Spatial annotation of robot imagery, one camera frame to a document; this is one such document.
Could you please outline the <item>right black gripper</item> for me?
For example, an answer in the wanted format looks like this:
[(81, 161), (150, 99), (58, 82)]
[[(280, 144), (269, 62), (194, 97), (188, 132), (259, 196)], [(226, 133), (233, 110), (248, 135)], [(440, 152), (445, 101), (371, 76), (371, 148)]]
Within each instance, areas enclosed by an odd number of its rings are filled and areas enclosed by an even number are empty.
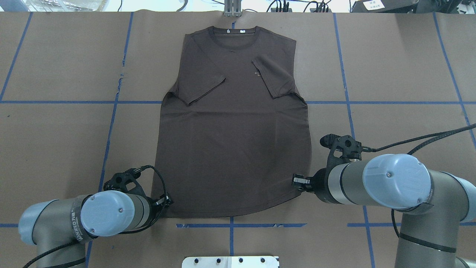
[(312, 177), (295, 173), (293, 174), (292, 185), (301, 192), (315, 194), (322, 202), (333, 203), (333, 197), (326, 179), (326, 168), (319, 169)]

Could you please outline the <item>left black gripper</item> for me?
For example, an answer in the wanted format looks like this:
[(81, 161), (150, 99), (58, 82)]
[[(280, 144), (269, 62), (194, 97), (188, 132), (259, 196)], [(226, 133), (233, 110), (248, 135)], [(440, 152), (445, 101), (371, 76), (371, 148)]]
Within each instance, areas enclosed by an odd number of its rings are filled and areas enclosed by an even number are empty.
[(173, 204), (173, 200), (169, 194), (162, 194), (158, 199), (146, 197), (146, 200), (149, 204), (149, 216), (143, 227), (151, 227), (159, 219), (162, 210)]

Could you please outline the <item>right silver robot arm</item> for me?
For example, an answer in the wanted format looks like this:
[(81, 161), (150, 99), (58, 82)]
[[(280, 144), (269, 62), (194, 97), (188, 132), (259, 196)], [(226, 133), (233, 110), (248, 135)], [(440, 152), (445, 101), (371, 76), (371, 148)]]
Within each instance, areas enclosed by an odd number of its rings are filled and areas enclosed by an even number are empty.
[(427, 169), (408, 154), (329, 164), (292, 185), (329, 204), (380, 206), (401, 212), (396, 268), (474, 268), (457, 256), (461, 223), (475, 219), (475, 186)]

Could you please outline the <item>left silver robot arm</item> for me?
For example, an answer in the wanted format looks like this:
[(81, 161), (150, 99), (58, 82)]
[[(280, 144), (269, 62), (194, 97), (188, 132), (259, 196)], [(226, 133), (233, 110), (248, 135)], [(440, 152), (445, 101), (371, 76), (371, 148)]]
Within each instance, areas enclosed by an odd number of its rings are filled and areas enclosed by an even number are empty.
[(144, 231), (172, 203), (168, 194), (153, 200), (138, 193), (109, 190), (31, 205), (17, 226), (21, 240), (37, 251), (25, 267), (84, 268), (90, 241)]

